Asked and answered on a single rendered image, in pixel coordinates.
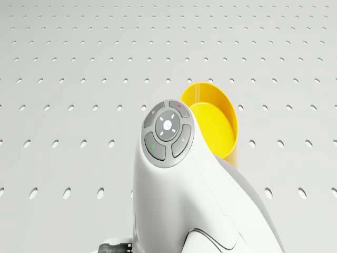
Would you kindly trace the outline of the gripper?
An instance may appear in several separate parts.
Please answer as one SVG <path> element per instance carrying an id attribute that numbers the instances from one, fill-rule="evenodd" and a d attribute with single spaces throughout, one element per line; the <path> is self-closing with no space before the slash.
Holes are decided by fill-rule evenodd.
<path id="1" fill-rule="evenodd" d="M 131 237 L 114 237 L 104 240 L 99 246 L 98 253 L 133 253 Z"/>

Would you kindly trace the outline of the yellow bowl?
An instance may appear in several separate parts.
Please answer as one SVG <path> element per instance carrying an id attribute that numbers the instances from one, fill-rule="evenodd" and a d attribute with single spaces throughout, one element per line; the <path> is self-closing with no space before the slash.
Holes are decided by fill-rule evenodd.
<path id="1" fill-rule="evenodd" d="M 227 95 L 211 83 L 190 85 L 181 101 L 193 112 L 212 153 L 237 167 L 239 134 L 235 109 Z"/>

